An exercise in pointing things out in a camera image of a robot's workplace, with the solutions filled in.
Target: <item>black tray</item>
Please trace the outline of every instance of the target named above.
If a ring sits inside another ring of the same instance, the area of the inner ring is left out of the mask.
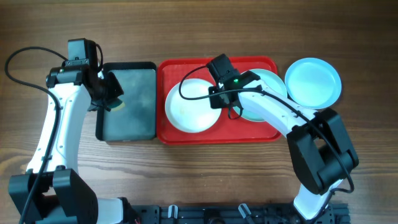
[[[156,133],[156,65],[153,62],[106,63],[106,80],[112,71],[124,94],[125,106],[108,112],[97,112],[95,136],[100,141],[137,141],[155,138]]]

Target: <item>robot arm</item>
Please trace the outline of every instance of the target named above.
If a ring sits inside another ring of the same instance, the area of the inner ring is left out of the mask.
[[[214,58],[206,66],[217,84],[209,88],[212,108],[230,108],[232,105],[256,113],[287,138],[293,168],[302,183],[294,200],[294,207],[306,220],[317,217],[327,206],[331,191],[346,176],[330,147],[324,145],[318,148],[315,145],[317,132],[297,113],[301,113],[314,126],[319,127],[350,173],[359,161],[340,116],[329,108],[317,112],[300,106],[272,90],[258,75],[250,71],[241,75],[224,54]],[[262,94],[262,91],[279,100]],[[281,101],[294,108],[297,113]]]
[[[277,96],[290,106],[293,106],[309,120],[315,117],[315,113],[317,112],[316,110],[304,108],[296,104],[269,88],[263,80],[254,80],[243,88],[256,88],[257,86],[261,86],[263,90],[266,90],[268,93]],[[276,128],[285,137],[288,133],[292,132],[293,127],[303,126],[306,123],[281,102],[269,96],[263,96],[260,93],[255,92],[242,92],[239,93],[238,96],[244,110],[259,114],[265,121]],[[328,200],[331,194],[330,190],[336,188],[342,181],[342,179],[337,180],[330,186],[328,192],[323,195],[311,193],[311,191],[305,188],[302,184],[298,195],[294,199],[294,207],[301,216],[304,217],[304,219],[312,220],[319,212],[322,211],[324,203]]]
[[[57,135],[51,150],[51,160],[47,163],[44,171],[73,169],[78,173],[77,154],[81,127],[83,126],[86,112],[90,107],[91,96],[84,85],[74,85],[73,83],[57,84],[50,91],[58,98],[61,110]],[[42,158],[49,143],[50,133],[54,124],[54,106],[53,99],[49,97],[42,135],[36,152],[28,163],[27,171],[32,170],[33,173],[38,173],[43,163]]]

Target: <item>light blue plate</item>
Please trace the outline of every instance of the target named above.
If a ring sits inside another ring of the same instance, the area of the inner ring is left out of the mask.
[[[337,71],[317,58],[303,58],[294,62],[286,72],[287,93],[298,104],[322,109],[337,101],[341,80]]]
[[[250,71],[254,72],[256,75],[259,75],[260,78],[262,80],[264,80],[265,83],[272,90],[287,97],[285,83],[282,81],[282,79],[279,78],[278,75],[276,75],[275,73],[268,71],[266,69],[260,69],[260,68],[250,69]],[[237,106],[234,106],[234,110],[237,114],[239,114],[240,109]],[[242,118],[249,120],[249,121],[255,121],[255,122],[263,122],[264,121],[264,119],[262,119],[259,115],[252,113],[248,110],[243,110]]]

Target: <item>wooden table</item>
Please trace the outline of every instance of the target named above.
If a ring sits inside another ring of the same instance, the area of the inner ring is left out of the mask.
[[[105,62],[267,55],[283,78],[295,60],[330,62],[343,82],[333,105],[356,146],[353,223],[398,223],[397,1],[0,1],[0,223],[19,214],[7,186],[22,174],[39,141],[47,96],[3,72],[15,50],[38,45],[67,54],[68,39],[99,43]],[[11,73],[44,85],[57,57],[18,55]],[[80,175],[99,197],[133,204],[289,202],[299,189],[286,140],[264,144],[166,146],[158,140],[106,144],[88,113]]]

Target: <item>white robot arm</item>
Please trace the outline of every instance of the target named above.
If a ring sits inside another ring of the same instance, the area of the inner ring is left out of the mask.
[[[73,83],[57,84],[50,91],[58,98],[61,106],[58,131],[51,150],[51,159],[48,161],[45,172],[54,172],[62,169],[73,169],[78,174],[78,148],[81,128],[87,110],[91,106],[91,96],[84,85]],[[49,143],[50,133],[54,124],[54,102],[49,97],[47,115],[45,117],[39,145],[27,166],[27,171],[38,173]],[[123,220],[123,202],[119,198],[98,200],[99,224],[120,223]],[[53,209],[53,215],[61,208]]]
[[[296,108],[309,120],[315,117],[316,110],[305,108],[282,96],[281,94],[272,90],[263,80],[254,80],[249,84],[245,85],[244,88],[256,88],[261,86],[266,92],[277,96],[279,99],[288,103],[290,106]],[[239,93],[239,100],[244,110],[256,113],[260,115],[265,121],[276,128],[285,137],[290,133],[294,126],[302,126],[306,123],[302,118],[298,117],[293,111],[289,110],[281,102],[269,97],[263,96],[260,93],[255,92],[242,92]],[[315,218],[321,209],[323,204],[330,196],[331,189],[336,188],[343,180],[337,180],[333,185],[330,186],[327,193],[313,194],[307,190],[304,185],[300,186],[300,191],[294,199],[294,207],[306,220]]]

